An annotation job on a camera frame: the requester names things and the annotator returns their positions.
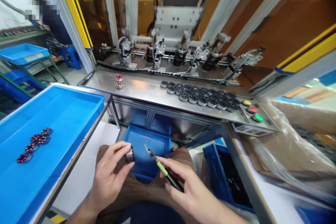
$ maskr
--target aluminum frame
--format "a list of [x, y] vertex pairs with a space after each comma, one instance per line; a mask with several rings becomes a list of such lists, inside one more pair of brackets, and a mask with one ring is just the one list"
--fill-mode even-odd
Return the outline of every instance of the aluminum frame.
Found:
[[74, 44], [74, 47], [83, 63], [83, 66], [87, 73], [90, 73], [93, 70], [92, 62], [90, 60], [90, 57], [88, 55], [88, 52], [84, 48], [84, 45], [82, 43], [82, 40], [79, 36], [78, 30], [75, 26], [75, 22], [71, 16], [70, 10], [68, 8], [68, 5], [65, 0], [56, 0], [57, 6], [60, 9], [59, 13], [61, 16], [61, 20], [65, 26], [65, 29], [67, 30], [72, 43]]
[[117, 20], [115, 17], [116, 10], [114, 8], [114, 1], [105, 0], [105, 3], [106, 3], [106, 8], [107, 8], [108, 22], [110, 26], [112, 42], [116, 46], [118, 45], [118, 30], [117, 30]]
[[125, 0], [126, 26], [130, 35], [138, 34], [138, 0]]
[[224, 54], [234, 54], [280, 0], [264, 0]]
[[255, 94], [255, 98], [259, 101], [265, 98], [277, 98], [284, 95], [295, 88], [307, 83], [307, 81], [320, 77], [336, 69], [336, 50], [310, 64], [301, 71], [288, 76], [281, 83], [274, 83], [268, 88]]
[[240, 0], [219, 1], [217, 8], [211, 17], [201, 40], [209, 41], [210, 44], [214, 42], [217, 34], [220, 33], [225, 26], [226, 22], [229, 20], [239, 1]]

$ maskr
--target metal work surface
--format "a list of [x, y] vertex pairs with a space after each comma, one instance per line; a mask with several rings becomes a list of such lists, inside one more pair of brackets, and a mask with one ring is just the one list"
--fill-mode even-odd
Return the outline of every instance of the metal work surface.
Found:
[[178, 111], [186, 111], [188, 113], [198, 114], [210, 118], [217, 118], [219, 120], [226, 120], [230, 122], [242, 123], [245, 125], [253, 125], [258, 128], [269, 129], [276, 131], [277, 127], [273, 123], [265, 121], [262, 124], [251, 124], [247, 122], [240, 111], [228, 112], [222, 111], [217, 108], [201, 107], [197, 104], [191, 104], [189, 102], [181, 102], [177, 95], [170, 95], [167, 93], [167, 89], [161, 88], [161, 81], [176, 82], [183, 84], [191, 84], [199, 87], [214, 88], [219, 90], [225, 90], [227, 92], [235, 92], [240, 100], [251, 99], [251, 95], [241, 86], [222, 86], [216, 83], [201, 82], [195, 80], [183, 80], [178, 78], [172, 78], [169, 76], [151, 75], [146, 73], [129, 73], [123, 72], [123, 89], [116, 89], [114, 83], [116, 79], [116, 72], [104, 67], [98, 67], [91, 78], [79, 86], [108, 92], [116, 96], [130, 98], [133, 100], [139, 100], [146, 103], [157, 104], [168, 108], [173, 108]]

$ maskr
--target black cable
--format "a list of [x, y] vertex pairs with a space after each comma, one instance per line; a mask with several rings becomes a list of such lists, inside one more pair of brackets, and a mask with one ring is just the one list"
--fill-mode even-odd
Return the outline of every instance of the black cable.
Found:
[[209, 81], [209, 82], [217, 82], [217, 83], [221, 83], [223, 81], [222, 79], [208, 79], [208, 78], [202, 78], [202, 77], [196, 77], [196, 76], [187, 76], [187, 75], [181, 75], [179, 73], [162, 72], [162, 71], [152, 70], [148, 68], [128, 68], [128, 67], [124, 67], [121, 65], [115, 66], [115, 65], [108, 64], [108, 63], [105, 63], [99, 60], [97, 61], [97, 65], [101, 65], [103, 67], [107, 67], [107, 68], [117, 70], [117, 71], [124, 71], [124, 72], [148, 72], [152, 74], [168, 75], [172, 77], [181, 77], [183, 79], [196, 79], [199, 81]]
[[252, 90], [250, 90], [249, 92], [250, 93], [252, 93], [254, 90], [256, 90], [256, 89], [259, 89], [259, 88], [261, 88], [261, 87], [263, 87], [263, 86], [265, 86], [268, 82], [269, 82], [270, 80], [268, 79], [267, 81], [265, 81], [265, 83], [264, 84], [262, 84], [261, 86], [259, 86], [259, 87], [255, 87], [255, 88], [253, 88]]

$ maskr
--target blue plastic tray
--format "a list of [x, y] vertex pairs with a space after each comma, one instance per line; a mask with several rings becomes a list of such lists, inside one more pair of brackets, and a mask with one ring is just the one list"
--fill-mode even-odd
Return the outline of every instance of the blue plastic tray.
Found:
[[237, 208], [255, 213], [254, 209], [234, 202], [217, 149], [224, 153], [230, 153], [228, 148], [224, 145], [214, 143], [203, 148], [204, 157], [206, 159], [210, 175], [210, 186], [213, 194], [217, 198], [224, 200]]
[[[0, 121], [1, 223], [28, 223], [104, 108], [104, 97], [51, 86]], [[54, 130], [25, 164], [30, 138]]]
[[16, 65], [25, 65], [49, 55], [48, 49], [30, 44], [20, 44], [0, 49], [0, 56]]
[[297, 212], [301, 216], [305, 224], [331, 224], [335, 221], [336, 211], [317, 208], [309, 209], [303, 207], [296, 207]]
[[134, 150], [134, 170], [137, 174], [154, 178], [159, 168], [148, 155], [144, 144], [156, 155], [166, 156], [170, 153], [170, 138], [142, 128], [130, 125], [127, 129], [125, 142], [129, 142]]

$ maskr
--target blue stool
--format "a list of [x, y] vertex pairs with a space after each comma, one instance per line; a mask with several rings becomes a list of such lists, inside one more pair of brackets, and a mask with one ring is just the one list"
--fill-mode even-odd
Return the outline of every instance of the blue stool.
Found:
[[79, 55], [74, 46], [65, 48], [65, 49], [60, 49], [60, 52], [64, 58], [65, 63], [68, 65], [68, 67], [74, 67], [77, 70], [82, 69], [82, 67], [80, 66], [82, 61], [79, 58]]

